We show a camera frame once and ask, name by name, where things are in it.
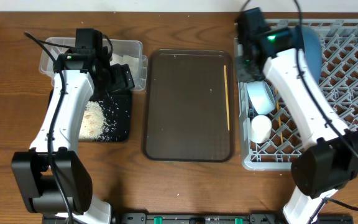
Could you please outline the white paper napkin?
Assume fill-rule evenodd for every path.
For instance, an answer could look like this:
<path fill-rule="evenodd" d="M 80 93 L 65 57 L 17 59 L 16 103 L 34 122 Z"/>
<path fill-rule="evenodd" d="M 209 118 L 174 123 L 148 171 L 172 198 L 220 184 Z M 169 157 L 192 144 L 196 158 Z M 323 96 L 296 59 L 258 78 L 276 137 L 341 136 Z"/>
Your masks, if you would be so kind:
<path fill-rule="evenodd" d="M 139 59 L 128 55 L 120 56 L 118 54 L 112 54 L 110 65 L 125 65 L 128 64 L 133 79 L 139 77 Z"/>

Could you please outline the dark blue plate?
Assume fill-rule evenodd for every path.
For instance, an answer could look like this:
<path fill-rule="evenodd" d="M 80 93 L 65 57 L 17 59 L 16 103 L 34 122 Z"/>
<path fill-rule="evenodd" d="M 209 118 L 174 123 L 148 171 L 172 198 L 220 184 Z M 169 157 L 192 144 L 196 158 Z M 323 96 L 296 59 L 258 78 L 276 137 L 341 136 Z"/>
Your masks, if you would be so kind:
<path fill-rule="evenodd" d="M 318 33 L 309 26 L 296 26 L 293 31 L 296 46 L 302 49 L 311 75 L 319 83 L 323 53 Z"/>

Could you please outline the light blue bowl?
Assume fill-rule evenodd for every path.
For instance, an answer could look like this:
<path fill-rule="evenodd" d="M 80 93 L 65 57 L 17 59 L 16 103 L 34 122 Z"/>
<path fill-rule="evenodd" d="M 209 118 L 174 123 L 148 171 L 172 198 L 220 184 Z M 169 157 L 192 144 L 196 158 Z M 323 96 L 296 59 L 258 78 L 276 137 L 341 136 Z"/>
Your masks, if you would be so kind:
<path fill-rule="evenodd" d="M 275 109 L 275 99 L 266 82 L 247 83 L 247 92 L 257 114 L 266 115 Z"/>

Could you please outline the white green cup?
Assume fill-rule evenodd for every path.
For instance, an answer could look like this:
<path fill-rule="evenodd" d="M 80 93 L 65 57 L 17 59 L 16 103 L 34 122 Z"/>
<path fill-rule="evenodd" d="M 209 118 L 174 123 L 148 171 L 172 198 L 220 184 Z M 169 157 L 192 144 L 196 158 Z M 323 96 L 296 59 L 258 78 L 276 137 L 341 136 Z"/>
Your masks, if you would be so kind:
<path fill-rule="evenodd" d="M 250 140 L 254 143 L 264 143 L 270 139 L 272 122 L 265 115 L 258 115 L 250 122 Z"/>

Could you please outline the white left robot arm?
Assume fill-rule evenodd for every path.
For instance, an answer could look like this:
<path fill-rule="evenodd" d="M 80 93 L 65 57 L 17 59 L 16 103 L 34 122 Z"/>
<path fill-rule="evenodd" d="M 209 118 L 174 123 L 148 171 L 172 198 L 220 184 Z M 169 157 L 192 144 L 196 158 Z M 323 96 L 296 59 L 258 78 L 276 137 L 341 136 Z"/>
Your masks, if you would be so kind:
<path fill-rule="evenodd" d="M 24 205 L 46 221 L 115 223 L 113 208 L 93 194 L 78 157 L 81 123 L 89 102 L 100 103 L 102 134 L 123 142 L 131 127 L 134 81 L 128 65 L 111 64 L 112 42 L 93 28 L 76 30 L 74 46 L 52 57 L 53 90 L 39 133 L 27 151 L 12 157 Z"/>

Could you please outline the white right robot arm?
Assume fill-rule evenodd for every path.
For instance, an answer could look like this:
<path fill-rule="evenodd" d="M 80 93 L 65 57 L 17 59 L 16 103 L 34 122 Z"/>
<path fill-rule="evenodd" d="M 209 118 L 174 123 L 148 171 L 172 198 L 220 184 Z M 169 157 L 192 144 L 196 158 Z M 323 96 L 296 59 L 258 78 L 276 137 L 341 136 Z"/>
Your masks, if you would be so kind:
<path fill-rule="evenodd" d="M 324 205 L 358 175 L 358 130 L 348 127 L 319 89 L 323 54 L 313 29 L 302 22 L 273 29 L 257 7 L 242 10 L 235 23 L 241 82 L 267 80 L 278 90 L 304 149 L 291 164 L 296 187 L 282 220 L 315 223 Z"/>

